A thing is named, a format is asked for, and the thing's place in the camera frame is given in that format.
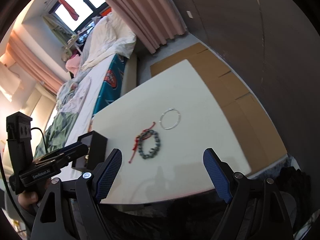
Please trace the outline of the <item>left hand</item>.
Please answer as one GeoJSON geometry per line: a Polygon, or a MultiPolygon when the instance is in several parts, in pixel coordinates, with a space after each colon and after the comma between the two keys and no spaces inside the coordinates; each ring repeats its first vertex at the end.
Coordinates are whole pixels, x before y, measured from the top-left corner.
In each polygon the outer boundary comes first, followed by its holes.
{"type": "Polygon", "coordinates": [[[40,184],[40,187],[35,191],[22,192],[18,195],[17,200],[20,206],[27,211],[35,209],[35,205],[43,198],[44,193],[51,183],[51,178],[40,184]]]}

